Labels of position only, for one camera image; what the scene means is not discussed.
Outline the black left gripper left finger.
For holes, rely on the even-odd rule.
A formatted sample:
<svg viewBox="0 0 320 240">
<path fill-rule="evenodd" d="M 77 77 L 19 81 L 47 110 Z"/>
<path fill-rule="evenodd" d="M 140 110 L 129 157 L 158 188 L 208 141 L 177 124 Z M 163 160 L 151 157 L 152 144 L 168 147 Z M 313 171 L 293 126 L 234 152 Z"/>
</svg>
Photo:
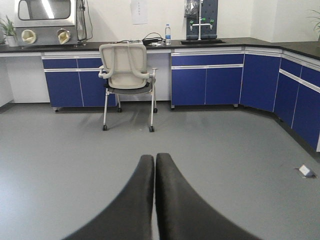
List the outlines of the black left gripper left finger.
<svg viewBox="0 0 320 240">
<path fill-rule="evenodd" d="M 155 162 L 142 155 L 116 198 L 66 240 L 151 240 Z"/>
</svg>

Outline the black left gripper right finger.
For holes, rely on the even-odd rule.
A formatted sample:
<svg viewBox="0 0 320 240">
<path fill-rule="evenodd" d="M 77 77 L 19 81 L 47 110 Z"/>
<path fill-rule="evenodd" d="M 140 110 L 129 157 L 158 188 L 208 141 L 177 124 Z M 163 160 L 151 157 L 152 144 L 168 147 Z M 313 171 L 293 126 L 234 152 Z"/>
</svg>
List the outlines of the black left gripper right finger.
<svg viewBox="0 0 320 240">
<path fill-rule="evenodd" d="M 156 155 L 155 207 L 161 240 L 256 240 L 211 207 L 184 178 L 169 153 Z"/>
</svg>

